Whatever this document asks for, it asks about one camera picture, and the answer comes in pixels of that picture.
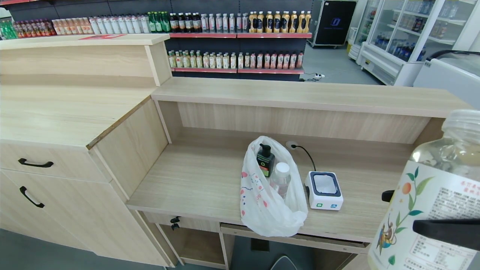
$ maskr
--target red sign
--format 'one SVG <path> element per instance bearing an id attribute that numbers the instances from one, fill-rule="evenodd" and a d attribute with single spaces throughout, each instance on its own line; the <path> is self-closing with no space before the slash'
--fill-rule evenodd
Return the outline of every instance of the red sign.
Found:
<path id="1" fill-rule="evenodd" d="M 96 35 L 96 36 L 91 36 L 91 37 L 84 37 L 84 38 L 81 38 L 79 40 L 84 40 L 84 39 L 112 39 L 112 38 L 116 38 L 116 37 L 121 37 L 121 36 L 125 36 L 126 34 L 123 34 L 123 35 Z"/>

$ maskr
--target glass door fridge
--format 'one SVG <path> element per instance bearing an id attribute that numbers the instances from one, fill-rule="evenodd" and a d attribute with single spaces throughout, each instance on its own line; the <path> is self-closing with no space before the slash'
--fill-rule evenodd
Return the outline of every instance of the glass door fridge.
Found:
<path id="1" fill-rule="evenodd" d="M 364 41 L 367 40 L 370 29 L 372 28 L 373 21 L 377 14 L 378 6 L 380 5 L 381 0 L 368 0 L 365 10 L 363 11 L 362 18 L 358 27 L 357 35 L 355 36 L 355 41 L 348 52 L 348 56 L 353 60 L 358 58 L 360 53 L 361 45 Z"/>
<path id="2" fill-rule="evenodd" d="M 480 31 L 478 0 L 382 0 L 377 16 L 357 63 L 386 85 L 412 86 L 426 57 Z"/>

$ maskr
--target black cable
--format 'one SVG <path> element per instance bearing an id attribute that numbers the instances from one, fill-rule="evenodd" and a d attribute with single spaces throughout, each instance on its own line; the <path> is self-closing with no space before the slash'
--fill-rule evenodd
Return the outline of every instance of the black cable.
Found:
<path id="1" fill-rule="evenodd" d="M 307 151 L 307 149 L 305 149 L 303 146 L 299 146 L 299 145 L 291 145 L 293 149 L 297 148 L 297 147 L 300 147 L 302 148 L 305 153 L 307 153 L 308 157 L 310 158 L 310 160 L 312 161 L 312 164 L 313 164 L 313 170 L 314 171 L 317 171 L 317 168 L 315 167 L 315 162 L 313 162 L 313 159 L 312 159 L 312 156 L 310 156 L 310 153 Z"/>

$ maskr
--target counter drawer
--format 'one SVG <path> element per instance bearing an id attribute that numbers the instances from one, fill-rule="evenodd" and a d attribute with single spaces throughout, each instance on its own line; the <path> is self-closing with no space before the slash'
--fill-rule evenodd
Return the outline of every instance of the counter drawer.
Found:
<path id="1" fill-rule="evenodd" d="M 0 145 L 0 164 L 4 169 L 21 172 L 109 182 L 88 152 L 18 144 Z"/>
<path id="2" fill-rule="evenodd" d="M 167 215 L 167 214 L 157 214 L 157 213 L 150 213 L 144 212 L 145 216 L 147 217 L 148 221 L 151 223 L 158 223 L 162 225 L 172 225 L 173 223 L 170 222 L 172 219 L 176 218 L 174 215 Z M 177 224 L 180 228 L 188 228 L 188 229 L 195 229 L 200 231 L 207 231 L 207 232 L 214 232 L 219 233 L 219 223 L 215 221 L 207 221 L 207 220 L 200 220 L 200 219 L 193 219 L 193 218 L 186 218 L 186 217 L 179 217 L 179 222 Z"/>
<path id="3" fill-rule="evenodd" d="M 264 239 L 269 241 L 275 241 L 280 243 L 292 244 L 292 245 L 302 245 L 309 246 L 320 249 L 328 249 L 334 251 L 348 252 L 354 254 L 367 254 L 368 253 L 368 244 L 355 241 L 339 240 L 318 236 L 310 236 L 304 234 L 296 234 L 291 237 L 265 237 L 256 234 L 248 227 L 232 225 L 222 223 L 220 225 L 220 231 L 223 234 L 231 234 L 244 236 L 249 238 Z"/>

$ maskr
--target cabinet door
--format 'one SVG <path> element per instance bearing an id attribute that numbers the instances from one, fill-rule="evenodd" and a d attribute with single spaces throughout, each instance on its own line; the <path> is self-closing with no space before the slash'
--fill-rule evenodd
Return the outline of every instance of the cabinet door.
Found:
<path id="1" fill-rule="evenodd" d="M 79 240 L 35 206 L 4 173 L 0 172 L 0 227 L 44 241 L 87 249 Z"/>
<path id="2" fill-rule="evenodd" d="M 109 183 L 5 171 L 26 186 L 53 219 L 95 254 L 167 266 Z"/>

